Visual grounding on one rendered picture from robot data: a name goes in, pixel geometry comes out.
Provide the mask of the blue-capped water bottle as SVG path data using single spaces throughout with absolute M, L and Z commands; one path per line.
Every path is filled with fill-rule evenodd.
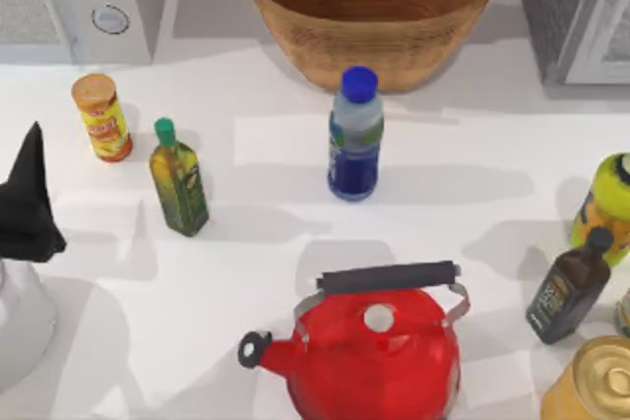
M 329 116 L 327 179 L 338 198 L 357 202 L 374 191 L 384 126 L 378 76 L 364 66 L 346 69 Z

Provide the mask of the green oil bottle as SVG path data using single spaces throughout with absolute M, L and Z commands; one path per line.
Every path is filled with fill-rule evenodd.
M 165 223 L 183 236 L 194 237 L 210 216 L 197 154 L 178 140 L 170 118 L 160 117 L 154 130 L 158 144 L 149 168 Z

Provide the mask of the brown woven basket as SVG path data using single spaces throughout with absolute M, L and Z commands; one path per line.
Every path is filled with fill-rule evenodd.
M 465 43 L 489 0 L 253 0 L 271 36 L 310 83 L 337 90 L 351 66 L 384 92 L 413 90 Z

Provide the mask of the red kettle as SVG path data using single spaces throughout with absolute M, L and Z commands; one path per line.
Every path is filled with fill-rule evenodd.
M 448 420 L 461 382 L 455 322 L 470 309 L 451 261 L 323 273 L 290 338 L 250 331 L 237 358 L 285 380 L 301 420 Z

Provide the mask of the orange and yellow can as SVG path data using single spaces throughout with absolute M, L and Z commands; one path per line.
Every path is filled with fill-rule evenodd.
M 88 74 L 71 88 L 95 155 L 107 162 L 127 157 L 133 148 L 114 81 L 105 74 Z

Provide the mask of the pale microwave oven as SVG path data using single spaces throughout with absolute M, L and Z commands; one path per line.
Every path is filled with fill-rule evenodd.
M 165 0 L 0 0 L 0 64 L 148 64 Z M 130 27 L 96 29 L 93 9 L 124 10 Z

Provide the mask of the round microwave knob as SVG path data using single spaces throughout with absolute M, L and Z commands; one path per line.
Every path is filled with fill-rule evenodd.
M 130 27 L 127 13 L 113 5 L 102 5 L 93 9 L 92 22 L 96 29 L 111 35 L 122 34 Z

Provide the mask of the dark brown sauce bottle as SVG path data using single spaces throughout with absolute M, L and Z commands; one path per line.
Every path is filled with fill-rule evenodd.
M 590 230 L 586 242 L 556 258 L 526 311 L 537 337 L 553 344 L 574 333 L 609 282 L 603 255 L 613 243 L 605 227 Z

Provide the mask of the grey cabinet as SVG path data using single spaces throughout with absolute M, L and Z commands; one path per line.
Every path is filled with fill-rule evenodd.
M 630 0 L 522 0 L 541 78 L 630 86 Z

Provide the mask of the yellow-green bottle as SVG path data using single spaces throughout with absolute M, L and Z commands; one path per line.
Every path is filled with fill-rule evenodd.
M 598 166 L 573 220 L 571 245 L 583 245 L 591 229 L 598 226 L 613 235 L 604 259 L 616 267 L 630 254 L 630 152 L 612 154 Z

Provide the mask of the pale grey-green container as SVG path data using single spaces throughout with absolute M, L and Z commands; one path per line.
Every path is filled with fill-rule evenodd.
M 630 338 L 630 288 L 616 303 L 613 322 L 620 335 Z

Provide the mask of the gold can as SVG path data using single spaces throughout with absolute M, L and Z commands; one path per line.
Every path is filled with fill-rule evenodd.
M 630 420 L 630 338 L 585 342 L 542 397 L 540 420 Z

